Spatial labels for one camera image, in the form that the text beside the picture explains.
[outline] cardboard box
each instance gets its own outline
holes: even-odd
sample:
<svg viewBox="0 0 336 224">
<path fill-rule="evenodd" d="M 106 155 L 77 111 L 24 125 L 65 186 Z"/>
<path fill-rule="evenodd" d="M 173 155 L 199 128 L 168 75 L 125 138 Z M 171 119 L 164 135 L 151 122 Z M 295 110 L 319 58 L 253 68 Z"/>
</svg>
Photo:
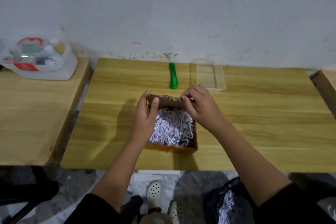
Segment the cardboard box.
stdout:
<svg viewBox="0 0 336 224">
<path fill-rule="evenodd" d="M 147 94 L 147 111 L 149 112 L 151 108 L 151 103 L 154 98 L 158 97 L 160 99 L 159 103 L 159 109 L 161 108 L 177 108 L 177 109 L 183 109 L 186 110 L 186 107 L 184 105 L 184 102 L 180 98 L 174 98 L 166 95 L 153 95 L 153 94 Z M 195 100 L 191 99 L 191 103 L 193 107 L 197 108 L 197 104 Z M 166 151 L 166 152 L 178 152 L 178 153 L 193 153 L 198 150 L 197 145 L 197 135 L 196 135 L 196 122 L 194 121 L 194 147 L 180 147 L 180 146 L 169 146 L 169 145 L 163 145 L 163 143 L 152 143 L 148 142 L 145 146 L 146 149 L 152 149 L 152 150 L 160 150 L 160 151 Z"/>
</svg>

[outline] black sleeve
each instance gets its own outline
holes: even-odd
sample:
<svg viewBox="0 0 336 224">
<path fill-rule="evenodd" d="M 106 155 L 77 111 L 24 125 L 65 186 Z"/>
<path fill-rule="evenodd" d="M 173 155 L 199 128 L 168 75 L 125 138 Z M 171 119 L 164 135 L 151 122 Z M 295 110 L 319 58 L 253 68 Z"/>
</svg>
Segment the black sleeve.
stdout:
<svg viewBox="0 0 336 224">
<path fill-rule="evenodd" d="M 120 223 L 119 213 L 105 200 L 87 194 L 65 221 L 71 223 Z"/>
<path fill-rule="evenodd" d="M 290 184 L 254 211 L 259 223 L 333 223 L 335 221 L 296 185 Z"/>
</svg>

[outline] white wall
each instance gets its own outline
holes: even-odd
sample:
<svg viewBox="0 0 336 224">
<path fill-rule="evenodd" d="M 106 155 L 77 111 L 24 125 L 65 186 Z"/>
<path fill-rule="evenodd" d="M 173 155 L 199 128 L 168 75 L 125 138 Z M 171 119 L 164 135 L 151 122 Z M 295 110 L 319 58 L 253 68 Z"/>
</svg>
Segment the white wall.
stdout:
<svg viewBox="0 0 336 224">
<path fill-rule="evenodd" d="M 336 62 L 336 0 L 0 0 L 0 36 L 63 27 L 91 57 L 321 68 Z"/>
</svg>

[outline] left hand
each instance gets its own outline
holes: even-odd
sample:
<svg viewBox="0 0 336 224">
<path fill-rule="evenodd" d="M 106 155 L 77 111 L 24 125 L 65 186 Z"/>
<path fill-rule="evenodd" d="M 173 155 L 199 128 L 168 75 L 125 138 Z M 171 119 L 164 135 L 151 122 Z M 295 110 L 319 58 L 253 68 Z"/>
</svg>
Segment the left hand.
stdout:
<svg viewBox="0 0 336 224">
<path fill-rule="evenodd" d="M 156 115 L 159 106 L 159 99 L 154 98 L 150 107 L 149 114 L 146 109 L 146 94 L 150 94 L 152 91 L 150 89 L 146 90 L 141 96 L 134 112 L 133 125 L 130 140 L 134 142 L 139 142 L 143 145 L 149 141 L 153 134 L 154 126 L 156 122 Z"/>
</svg>

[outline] plastic bag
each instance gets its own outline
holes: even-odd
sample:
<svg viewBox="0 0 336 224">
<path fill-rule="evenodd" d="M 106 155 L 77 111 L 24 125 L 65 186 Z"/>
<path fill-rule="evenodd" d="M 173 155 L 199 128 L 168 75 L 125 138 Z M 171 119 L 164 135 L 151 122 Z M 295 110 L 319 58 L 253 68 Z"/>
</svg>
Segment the plastic bag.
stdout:
<svg viewBox="0 0 336 224">
<path fill-rule="evenodd" d="M 203 203 L 207 224 L 254 224 L 253 210 L 256 208 L 239 177 L 211 190 Z"/>
</svg>

